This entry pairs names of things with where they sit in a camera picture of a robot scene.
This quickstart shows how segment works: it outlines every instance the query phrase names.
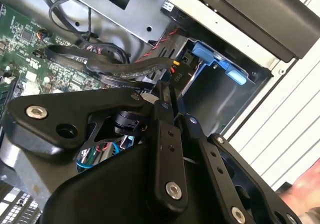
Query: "motherboard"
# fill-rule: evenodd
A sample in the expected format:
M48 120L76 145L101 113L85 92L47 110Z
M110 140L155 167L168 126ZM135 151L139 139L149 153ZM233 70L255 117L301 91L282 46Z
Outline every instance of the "motherboard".
M45 39L39 34L46 33ZM71 44L0 4L0 116L8 101L25 95L106 88L100 81L45 59L38 49Z

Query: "blue wire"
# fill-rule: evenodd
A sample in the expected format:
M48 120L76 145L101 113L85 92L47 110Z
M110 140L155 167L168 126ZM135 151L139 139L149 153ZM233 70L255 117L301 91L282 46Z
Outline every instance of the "blue wire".
M118 154L119 152L120 152L120 150L119 150L119 147L114 143L114 142L112 142L112 145L114 146L114 148L115 148L115 150L116 150L116 154ZM86 164L83 164L83 163L81 163L80 161L76 161L76 163L77 163L77 165L78 166L80 166L80 167L82 167L82 168L85 168L85 169L89 169L89 168L92 168L93 167L93 165L86 165Z
M114 143L112 142L112 145L114 146L115 150L116 150L116 154L118 154L120 151L119 151L119 147Z
M78 160L76 161L76 163L77 163L78 166L80 166L82 168L85 168L85 169L89 169L89 168L93 167L93 165L86 165L86 164L81 163Z

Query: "red wire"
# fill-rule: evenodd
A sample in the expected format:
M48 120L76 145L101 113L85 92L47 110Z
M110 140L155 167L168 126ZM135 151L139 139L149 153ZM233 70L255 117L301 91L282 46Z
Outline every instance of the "red wire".
M107 145L106 145L102 150L99 149L99 146L98 146L98 145L97 145L95 148L96 148L96 151L97 151L97 152L101 152L101 151L107 150L109 146L110 146L110 143L107 143Z
M170 32L167 36L165 36L164 38L162 38L149 52L147 52L146 54L142 55L142 57L139 58L136 62L139 62L139 61L141 61L141 59L142 59L143 57L146 57L146 56L150 55L153 50L155 50L156 48L159 47L159 44L160 44L160 43L162 43L162 42L164 42L164 41L167 41L168 38L169 38L171 35L174 35L177 31L178 31L178 29L175 29L174 31Z

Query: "blue plastic tab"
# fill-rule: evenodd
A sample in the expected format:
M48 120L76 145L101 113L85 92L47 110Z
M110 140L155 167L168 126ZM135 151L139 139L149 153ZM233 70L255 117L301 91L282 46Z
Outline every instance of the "blue plastic tab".
M211 66L213 62L217 63L225 70L225 74L236 81L239 85L244 85L247 82L247 75L241 70L237 69L227 60L218 60L215 58L214 51L210 47L197 41L194 45L192 53L202 59L203 65L198 70L195 77L204 69L206 65Z

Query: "capacitor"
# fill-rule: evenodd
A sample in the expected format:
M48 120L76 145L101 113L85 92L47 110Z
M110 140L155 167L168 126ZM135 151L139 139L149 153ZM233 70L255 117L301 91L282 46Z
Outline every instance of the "capacitor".
M44 79L43 79L43 81L44 81L45 83L50 83L51 79L50 79L48 76L45 76Z

